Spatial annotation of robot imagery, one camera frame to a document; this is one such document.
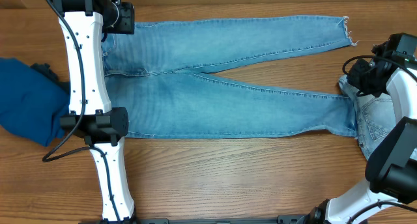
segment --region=pant leg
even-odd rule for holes
[[[263,87],[208,74],[113,76],[111,102],[129,112],[128,137],[283,137],[309,130],[356,136],[349,97]]]
[[[351,45],[346,18],[287,16],[136,23],[102,44],[107,75],[210,73]]]
[[[353,101],[358,123],[359,147],[366,159],[369,159],[372,152],[395,127],[391,97],[387,94],[382,94],[379,98],[372,95],[357,97],[358,89],[347,83],[346,76],[339,79],[339,86]],[[411,158],[417,160],[417,149]]]

